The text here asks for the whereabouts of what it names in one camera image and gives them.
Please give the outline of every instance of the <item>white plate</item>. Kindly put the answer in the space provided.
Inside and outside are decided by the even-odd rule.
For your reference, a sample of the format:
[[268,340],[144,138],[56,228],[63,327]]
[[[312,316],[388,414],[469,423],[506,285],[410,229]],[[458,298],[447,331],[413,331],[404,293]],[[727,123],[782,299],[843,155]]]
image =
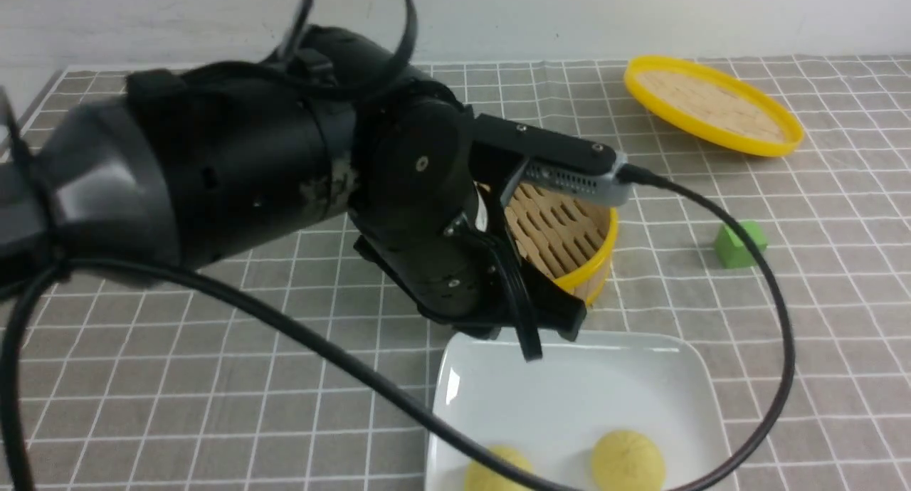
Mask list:
[[[433,412],[482,445],[507,443],[542,477],[596,491],[589,454],[616,429],[644,433],[667,465],[664,488],[715,469],[730,453],[699,352],[657,334],[541,332],[544,358],[527,364],[515,331],[497,341],[456,335],[446,346]],[[426,491],[462,491],[469,459],[431,436]],[[723,482],[715,489],[727,489]]]

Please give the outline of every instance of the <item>white wall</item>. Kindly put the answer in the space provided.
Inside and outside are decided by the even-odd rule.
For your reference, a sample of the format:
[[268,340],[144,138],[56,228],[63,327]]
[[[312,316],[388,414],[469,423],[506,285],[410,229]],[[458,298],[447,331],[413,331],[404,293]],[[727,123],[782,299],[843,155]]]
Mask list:
[[[421,60],[911,53],[911,0],[416,0]],[[0,0],[0,65],[253,58],[296,0]],[[381,43],[400,0],[318,0]]]

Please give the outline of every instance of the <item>robotic arm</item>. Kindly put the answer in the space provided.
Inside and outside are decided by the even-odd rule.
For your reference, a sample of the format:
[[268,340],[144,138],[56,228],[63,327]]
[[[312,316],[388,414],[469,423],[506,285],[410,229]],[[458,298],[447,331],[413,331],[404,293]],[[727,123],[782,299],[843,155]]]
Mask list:
[[0,101],[13,157],[0,164],[0,300],[21,293],[0,354],[0,427],[16,489],[33,489],[19,349],[42,290],[73,265],[136,286],[151,284],[146,276],[166,278],[240,307],[470,458],[532,489],[572,491],[505,464],[279,312],[189,273],[347,213],[361,232],[356,250],[423,316],[480,338],[513,326],[524,358],[534,360],[542,357],[538,329],[571,341],[586,308],[518,255],[504,207],[522,181],[605,206],[623,204],[633,183],[657,186],[708,208],[744,241],[781,320],[781,386],[754,435],[716,471],[677,491],[710,487],[748,458],[787,400],[794,337],[771,268],[741,226],[605,145],[475,116],[408,64],[416,36],[411,0],[395,53],[344,28],[308,27],[310,5],[302,1],[288,37],[264,62],[135,73],[124,97],[72,109],[38,154]]
[[[276,69],[348,85],[391,57],[343,28],[312,27],[303,45]],[[624,162],[601,144],[475,118],[411,66],[352,102],[265,78],[199,83],[151,70],[127,77],[124,98],[65,118],[33,158],[40,192],[14,178],[13,164],[0,167],[10,178],[4,239],[18,240],[17,250],[0,250],[2,278],[35,270],[26,232],[10,231],[39,237],[42,196],[67,254],[185,268],[348,212],[362,233],[356,250],[420,313],[479,337],[514,325],[533,359],[537,328],[575,339],[585,305],[517,257],[505,202],[525,180],[617,206],[629,187],[616,179]]]

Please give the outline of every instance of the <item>green cube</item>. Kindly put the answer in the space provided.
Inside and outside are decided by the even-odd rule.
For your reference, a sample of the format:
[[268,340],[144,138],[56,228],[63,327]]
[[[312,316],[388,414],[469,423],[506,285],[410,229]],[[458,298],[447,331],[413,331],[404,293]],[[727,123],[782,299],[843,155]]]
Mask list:
[[[765,251],[769,241],[766,241],[759,224],[755,221],[743,221],[741,227],[745,229],[759,250]],[[743,241],[727,225],[722,225],[718,231],[718,237],[715,238],[715,254],[718,255],[718,260],[722,261],[725,268],[752,267],[756,264],[756,260],[746,250]]]

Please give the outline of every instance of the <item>yellow rim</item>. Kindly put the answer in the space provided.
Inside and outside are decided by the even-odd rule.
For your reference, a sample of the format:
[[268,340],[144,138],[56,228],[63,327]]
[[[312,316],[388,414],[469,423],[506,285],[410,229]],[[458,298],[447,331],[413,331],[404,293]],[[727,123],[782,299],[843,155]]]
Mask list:
[[[705,80],[705,82],[735,93],[735,95],[756,105],[762,112],[772,118],[784,132],[785,142],[775,143],[743,137],[743,135],[710,125],[708,122],[674,108],[657,95],[648,91],[644,85],[641,85],[637,76],[640,73],[648,72],[648,70],[670,70],[674,73],[682,73],[683,75]],[[801,127],[800,122],[778,102],[775,102],[754,86],[702,64],[670,57],[637,57],[629,62],[623,80],[629,93],[651,112],[654,112],[655,115],[684,132],[689,132],[721,147],[742,153],[755,154],[758,157],[783,157],[785,154],[794,151],[794,148],[797,148],[797,145],[804,138],[804,129]]]
[[[618,216],[617,208],[611,208],[608,214],[608,235],[604,239],[604,243],[601,244],[601,248],[596,251],[595,255],[591,257],[591,260],[586,261],[582,266],[573,270],[572,273],[566,274],[565,276],[560,276],[554,280],[554,283],[557,284],[561,289],[572,292],[575,287],[578,287],[582,283],[590,280],[592,276],[595,275],[596,271],[600,270],[601,267],[608,265],[611,260],[611,254],[614,250],[614,244],[617,243],[617,230],[618,230]],[[586,298],[586,304],[589,306],[594,302],[595,297],[598,297],[598,294],[601,293],[604,283],[608,280],[609,271],[604,274],[604,280],[598,284],[595,291],[591,293]]]

